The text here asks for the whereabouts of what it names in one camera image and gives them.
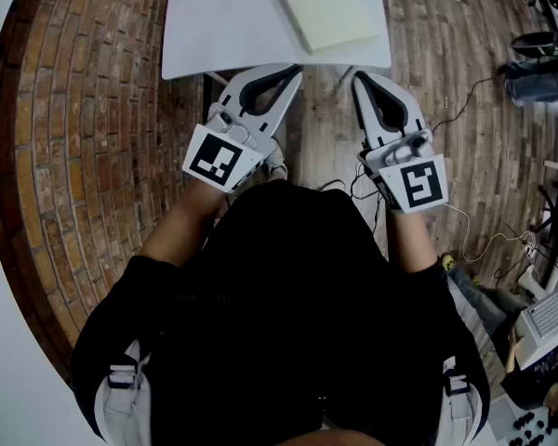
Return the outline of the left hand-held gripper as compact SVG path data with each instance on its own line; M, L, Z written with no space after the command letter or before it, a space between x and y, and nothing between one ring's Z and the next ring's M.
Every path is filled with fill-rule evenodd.
M236 191L274 151L272 136L295 97L302 71L274 63L237 73L221 104L212 104L207 122L195 127L182 170L223 192ZM258 106L257 98L271 89L275 92L266 104ZM238 104L239 112L226 108L230 102Z

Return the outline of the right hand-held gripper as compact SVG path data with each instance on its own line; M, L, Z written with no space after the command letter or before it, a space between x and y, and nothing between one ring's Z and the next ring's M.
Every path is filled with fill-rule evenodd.
M352 95L368 147L358 159L387 207L412 214L447 203L445 159L434 151L432 133L421 130L424 119L413 96L392 80L365 71L354 74ZM381 137L404 138L380 147Z

